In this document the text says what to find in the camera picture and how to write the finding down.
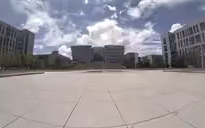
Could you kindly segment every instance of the plaza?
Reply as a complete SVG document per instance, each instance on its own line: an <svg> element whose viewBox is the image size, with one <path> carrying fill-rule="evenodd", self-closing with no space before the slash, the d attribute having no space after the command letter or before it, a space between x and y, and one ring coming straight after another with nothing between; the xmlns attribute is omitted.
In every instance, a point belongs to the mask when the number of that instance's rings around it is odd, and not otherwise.
<svg viewBox="0 0 205 128"><path fill-rule="evenodd" d="M0 78L0 128L205 128L205 74L82 70Z"/></svg>

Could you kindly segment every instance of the blue sky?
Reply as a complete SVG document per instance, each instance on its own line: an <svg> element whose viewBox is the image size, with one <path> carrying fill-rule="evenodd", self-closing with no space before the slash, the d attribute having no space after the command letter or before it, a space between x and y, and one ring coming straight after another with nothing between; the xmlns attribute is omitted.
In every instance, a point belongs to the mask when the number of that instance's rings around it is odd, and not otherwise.
<svg viewBox="0 0 205 128"><path fill-rule="evenodd" d="M205 0L0 0L0 19L36 34L34 53L125 45L161 54L160 34L205 17Z"/></svg>

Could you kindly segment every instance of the distant building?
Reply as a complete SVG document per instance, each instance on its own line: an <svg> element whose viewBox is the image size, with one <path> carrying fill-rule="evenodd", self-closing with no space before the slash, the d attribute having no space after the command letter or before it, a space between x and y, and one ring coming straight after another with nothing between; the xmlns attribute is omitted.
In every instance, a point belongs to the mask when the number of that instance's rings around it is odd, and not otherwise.
<svg viewBox="0 0 205 128"><path fill-rule="evenodd" d="M194 23L183 26L182 28L174 31L177 61L182 62L184 65L192 65L194 67L205 67L205 19L196 21ZM170 47L163 47L163 51L171 51ZM172 60L172 56L165 57L166 53L163 52L166 60Z"/></svg>
<svg viewBox="0 0 205 128"><path fill-rule="evenodd" d="M70 58L60 55L58 51L51 54L35 55L35 57L43 62L40 64L42 68L64 68L72 64Z"/></svg>
<svg viewBox="0 0 205 128"><path fill-rule="evenodd" d="M162 55L148 55L141 57L141 62L151 68L163 68L163 56Z"/></svg>
<svg viewBox="0 0 205 128"><path fill-rule="evenodd" d="M177 61L177 47L175 35L173 33L166 33L161 36L163 60L166 67L176 67Z"/></svg>
<svg viewBox="0 0 205 128"><path fill-rule="evenodd" d="M124 46L106 45L105 47L105 63L122 64L124 60Z"/></svg>
<svg viewBox="0 0 205 128"><path fill-rule="evenodd" d="M119 69L124 68L125 47L120 45L106 45L104 47L105 68Z"/></svg>
<svg viewBox="0 0 205 128"><path fill-rule="evenodd" d="M126 68L136 68L139 63L139 54L134 52L129 52L124 55L124 65Z"/></svg>
<svg viewBox="0 0 205 128"><path fill-rule="evenodd" d="M34 33L0 20L0 65L20 65L23 56L33 54L34 38Z"/></svg>
<svg viewBox="0 0 205 128"><path fill-rule="evenodd" d="M92 60L91 45L71 46L72 59L76 64L76 68L90 68Z"/></svg>
<svg viewBox="0 0 205 128"><path fill-rule="evenodd" d="M92 62L103 61L104 62L104 47L93 47L92 48Z"/></svg>

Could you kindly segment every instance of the curb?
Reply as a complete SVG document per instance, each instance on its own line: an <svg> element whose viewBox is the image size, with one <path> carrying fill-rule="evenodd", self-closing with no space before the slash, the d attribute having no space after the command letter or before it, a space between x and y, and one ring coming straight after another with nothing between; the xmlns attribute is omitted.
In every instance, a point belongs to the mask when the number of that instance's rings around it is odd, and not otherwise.
<svg viewBox="0 0 205 128"><path fill-rule="evenodd" d="M37 74L44 74L44 73L45 72L26 72L26 73L3 74L3 75L0 75L0 78L12 77L12 76L37 75Z"/></svg>

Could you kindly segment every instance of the tall building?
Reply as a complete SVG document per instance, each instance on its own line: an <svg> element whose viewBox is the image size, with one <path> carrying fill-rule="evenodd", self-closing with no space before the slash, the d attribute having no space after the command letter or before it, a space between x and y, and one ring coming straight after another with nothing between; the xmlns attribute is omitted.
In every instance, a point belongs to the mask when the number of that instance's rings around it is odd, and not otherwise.
<svg viewBox="0 0 205 128"><path fill-rule="evenodd" d="M136 68L139 63L139 54L134 52L129 52L124 55L124 65L127 68Z"/></svg>
<svg viewBox="0 0 205 128"><path fill-rule="evenodd" d="M92 61L103 61L104 62L104 47L93 47L92 48Z"/></svg>
<svg viewBox="0 0 205 128"><path fill-rule="evenodd" d="M0 65L21 64L22 56L33 54L34 38L34 33L0 20Z"/></svg>
<svg viewBox="0 0 205 128"><path fill-rule="evenodd" d="M162 53L163 53L163 60L166 67L175 67L175 61L177 57L177 47L176 47L176 40L175 34L173 33L166 33L161 36L162 40Z"/></svg>
<svg viewBox="0 0 205 128"><path fill-rule="evenodd" d="M92 50L90 45L72 46L72 59L77 64L90 64L92 59Z"/></svg>
<svg viewBox="0 0 205 128"><path fill-rule="evenodd" d="M188 24L173 32L175 35L178 60L185 65L205 66L205 19Z"/></svg>
<svg viewBox="0 0 205 128"><path fill-rule="evenodd" d="M124 46L120 45L106 45L105 47L105 63L122 64L124 61Z"/></svg>

